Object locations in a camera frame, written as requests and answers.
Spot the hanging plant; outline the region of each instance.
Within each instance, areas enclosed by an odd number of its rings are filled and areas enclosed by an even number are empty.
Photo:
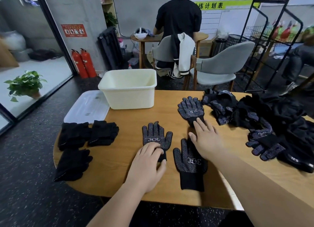
[[[115,26],[118,24],[118,20],[115,18],[112,12],[104,12],[104,16],[105,16],[107,27]]]
[[[18,102],[16,96],[29,96],[34,99],[41,97],[39,89],[42,88],[41,82],[47,82],[39,77],[42,75],[36,71],[25,71],[21,77],[17,76],[14,80],[7,80],[4,83],[9,84],[9,96],[12,97],[12,102]]]

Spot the chair backrest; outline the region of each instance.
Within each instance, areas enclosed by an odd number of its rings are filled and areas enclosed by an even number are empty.
[[[250,56],[254,42],[242,42],[226,48],[216,56],[203,59],[199,72],[209,74],[232,74],[241,70]]]
[[[161,40],[156,48],[153,48],[153,58],[163,62],[173,62],[171,52],[171,36],[167,36]]]

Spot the gray pants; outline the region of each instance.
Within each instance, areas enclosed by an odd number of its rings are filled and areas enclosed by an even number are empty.
[[[314,67],[314,46],[300,45],[289,53],[289,62],[282,77],[290,82],[295,82],[301,73],[304,64]]]

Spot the red sign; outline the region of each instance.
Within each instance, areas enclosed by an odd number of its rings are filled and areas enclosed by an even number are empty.
[[[87,37],[83,24],[61,25],[66,37]]]

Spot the concrete pillar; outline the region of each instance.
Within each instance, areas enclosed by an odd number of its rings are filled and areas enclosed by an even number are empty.
[[[71,49],[86,49],[98,74],[107,71],[97,45],[97,37],[106,27],[100,0],[46,0],[65,45]],[[61,25],[83,24],[87,37],[66,37]]]

